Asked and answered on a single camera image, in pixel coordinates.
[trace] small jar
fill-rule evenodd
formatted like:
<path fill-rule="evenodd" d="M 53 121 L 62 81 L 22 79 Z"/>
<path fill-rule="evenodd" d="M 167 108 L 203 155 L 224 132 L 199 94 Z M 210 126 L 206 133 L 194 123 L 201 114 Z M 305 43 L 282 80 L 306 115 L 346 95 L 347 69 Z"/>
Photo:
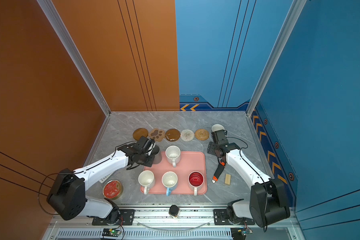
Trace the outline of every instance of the small jar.
<path fill-rule="evenodd" d="M 122 193 L 123 193 L 123 186 L 121 185 L 121 182 L 119 182 L 118 180 L 110 180 L 103 187 L 104 197 L 111 200 L 118 199 Z"/>

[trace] mug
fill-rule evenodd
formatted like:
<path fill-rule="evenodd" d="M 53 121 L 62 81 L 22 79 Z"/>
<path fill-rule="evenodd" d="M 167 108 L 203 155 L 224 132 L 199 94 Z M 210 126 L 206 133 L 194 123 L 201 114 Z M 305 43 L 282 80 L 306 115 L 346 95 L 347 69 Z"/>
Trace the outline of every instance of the mug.
<path fill-rule="evenodd" d="M 155 185 L 154 173 L 149 170 L 142 171 L 138 179 L 139 184 L 144 187 L 144 194 L 147 195 L 149 189 L 151 189 Z"/>
<path fill-rule="evenodd" d="M 204 177 L 201 172 L 191 172 L 188 176 L 189 188 L 193 190 L 193 195 L 197 195 L 197 190 L 201 189 L 204 183 Z"/>
<path fill-rule="evenodd" d="M 212 132 L 216 132 L 219 130 L 225 130 L 225 128 L 221 124 L 215 124 L 212 126 Z"/>
<path fill-rule="evenodd" d="M 165 150 L 165 156 L 167 156 L 167 160 L 173 167 L 176 167 L 176 164 L 180 161 L 180 148 L 176 146 L 169 146 Z"/>
<path fill-rule="evenodd" d="M 177 175 L 174 172 L 166 172 L 164 173 L 161 181 L 164 187 L 167 188 L 167 192 L 165 193 L 167 196 L 171 194 L 173 190 L 177 187 Z"/>

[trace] pink tray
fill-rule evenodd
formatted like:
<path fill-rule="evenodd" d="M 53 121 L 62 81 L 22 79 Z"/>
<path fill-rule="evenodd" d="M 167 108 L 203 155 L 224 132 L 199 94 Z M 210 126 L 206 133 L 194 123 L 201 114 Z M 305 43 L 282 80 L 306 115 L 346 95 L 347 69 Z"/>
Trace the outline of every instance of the pink tray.
<path fill-rule="evenodd" d="M 201 172 L 204 177 L 202 188 L 197 191 L 197 194 L 205 194 L 206 192 L 206 174 L 205 174 L 205 156 L 202 152 L 187 152 L 181 151 L 181 160 L 173 167 L 167 161 L 165 151 L 161 152 L 163 159 L 159 164 L 154 164 L 152 167 L 144 167 L 144 170 L 150 170 L 155 175 L 155 185 L 149 190 L 149 194 L 165 194 L 167 188 L 161 182 L 164 173 L 172 171 L 177 175 L 177 188 L 171 194 L 193 194 L 188 186 L 188 176 L 191 172 Z M 140 191 L 144 192 L 144 188 L 140 186 Z"/>

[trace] chevron arrow decal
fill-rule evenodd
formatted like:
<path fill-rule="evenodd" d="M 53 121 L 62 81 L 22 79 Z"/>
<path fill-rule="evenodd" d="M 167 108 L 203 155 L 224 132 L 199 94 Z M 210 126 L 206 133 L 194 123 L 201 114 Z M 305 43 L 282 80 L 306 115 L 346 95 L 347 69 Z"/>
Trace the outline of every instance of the chevron arrow decal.
<path fill-rule="evenodd" d="M 259 118 L 259 116 L 256 116 L 256 115 L 253 116 L 253 124 L 254 124 L 254 119 L 255 119 L 255 118 Z"/>
<path fill-rule="evenodd" d="M 267 136 L 267 135 L 265 134 L 265 132 L 260 131 L 260 142 L 261 142 L 261 136 L 262 136 L 262 135 Z"/>
<path fill-rule="evenodd" d="M 180 110 L 186 111 L 185 108 L 188 106 L 189 106 L 189 104 L 185 104 L 182 108 L 180 108 Z"/>
<path fill-rule="evenodd" d="M 269 162 L 269 156 L 270 156 L 270 155 L 271 155 L 271 156 L 274 156 L 274 157 L 276 157 L 276 156 L 275 156 L 275 154 L 274 154 L 273 152 L 271 152 L 271 151 L 268 151 L 268 162 Z"/>
<path fill-rule="evenodd" d="M 256 123 L 256 132 L 258 132 L 259 126 L 262 127 L 261 123 Z"/>
<path fill-rule="evenodd" d="M 275 167 L 277 167 L 278 169 L 280 169 L 281 170 L 281 168 L 280 168 L 280 166 L 278 165 L 278 164 L 276 164 L 276 163 L 272 163 L 272 172 L 273 172 L 273 174 L 275 173 Z"/>
<path fill-rule="evenodd" d="M 285 180 L 282 176 L 280 175 L 277 175 L 277 178 L 282 180 L 285 184 L 287 184 L 287 180 Z"/>
<path fill-rule="evenodd" d="M 192 110 L 192 111 L 196 111 L 195 108 L 196 108 L 198 105 L 199 105 L 199 104 L 196 104 L 195 106 L 193 106 L 193 107 L 191 108 L 191 110 Z"/>

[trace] white robotic arm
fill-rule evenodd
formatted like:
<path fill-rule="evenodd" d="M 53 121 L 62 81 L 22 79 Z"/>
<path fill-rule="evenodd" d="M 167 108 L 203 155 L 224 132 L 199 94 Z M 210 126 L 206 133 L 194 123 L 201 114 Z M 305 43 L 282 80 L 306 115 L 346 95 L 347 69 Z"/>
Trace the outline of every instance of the white robotic arm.
<path fill-rule="evenodd" d="M 234 149 L 226 154 L 226 161 L 231 165 L 245 181 L 249 188 L 255 183 L 267 182 L 271 177 L 258 169 L 248 158 L 243 151 L 240 155 L 239 149 Z"/>
<path fill-rule="evenodd" d="M 85 190 L 104 176 L 128 165 L 128 156 L 123 151 L 116 151 L 88 166 L 75 169 L 75 175 L 84 179 Z"/>
<path fill-rule="evenodd" d="M 121 146 L 109 156 L 74 171 L 62 170 L 47 196 L 47 202 L 64 219 L 76 216 L 104 218 L 107 223 L 115 223 L 119 208 L 112 201 L 86 196 L 85 192 L 104 176 L 130 165 L 151 167 L 155 155 L 160 151 L 153 139 L 141 137 L 136 143 Z"/>
<path fill-rule="evenodd" d="M 208 145 L 208 153 L 220 159 L 212 182 L 218 180 L 228 164 L 251 189 L 250 202 L 239 199 L 228 204 L 229 220 L 239 224 L 243 218 L 251 218 L 257 225 L 264 227 L 288 218 L 290 213 L 284 183 L 260 171 L 235 143 L 228 142 L 226 133 L 225 130 L 212 132 L 213 142 Z"/>

